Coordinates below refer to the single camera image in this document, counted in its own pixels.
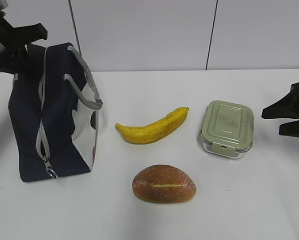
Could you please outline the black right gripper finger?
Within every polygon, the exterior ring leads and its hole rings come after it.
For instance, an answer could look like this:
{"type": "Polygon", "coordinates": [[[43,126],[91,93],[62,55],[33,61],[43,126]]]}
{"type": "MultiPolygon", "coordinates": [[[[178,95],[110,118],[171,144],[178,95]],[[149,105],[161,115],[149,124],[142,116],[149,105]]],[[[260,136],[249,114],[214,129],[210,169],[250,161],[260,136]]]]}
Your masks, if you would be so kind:
{"type": "Polygon", "coordinates": [[[262,110],[263,119],[299,119],[299,82],[290,87],[282,99],[262,110]]]}
{"type": "Polygon", "coordinates": [[[279,135],[299,138],[299,120],[281,124],[279,135]]]}

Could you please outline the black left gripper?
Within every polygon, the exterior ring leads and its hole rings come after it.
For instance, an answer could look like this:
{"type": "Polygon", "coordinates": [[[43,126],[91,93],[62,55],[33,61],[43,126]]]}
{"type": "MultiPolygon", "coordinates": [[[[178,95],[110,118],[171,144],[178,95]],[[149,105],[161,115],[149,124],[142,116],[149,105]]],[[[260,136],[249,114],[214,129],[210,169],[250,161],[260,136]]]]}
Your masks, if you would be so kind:
{"type": "Polygon", "coordinates": [[[43,75],[44,47],[27,46],[38,40],[47,40],[48,31],[41,24],[12,26],[5,19],[5,0],[0,0],[0,72],[24,74],[40,78],[43,75]]]}

